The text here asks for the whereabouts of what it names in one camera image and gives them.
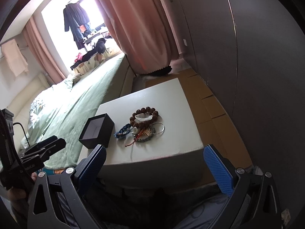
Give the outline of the person's left hand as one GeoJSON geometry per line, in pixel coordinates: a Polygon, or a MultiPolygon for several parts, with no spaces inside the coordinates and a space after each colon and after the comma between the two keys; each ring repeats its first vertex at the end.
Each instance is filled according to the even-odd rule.
{"type": "Polygon", "coordinates": [[[17,188],[11,188],[8,190],[7,195],[10,200],[12,208],[14,208],[16,211],[28,211],[28,200],[32,193],[31,189],[30,191],[24,191],[22,189],[17,188]]]}

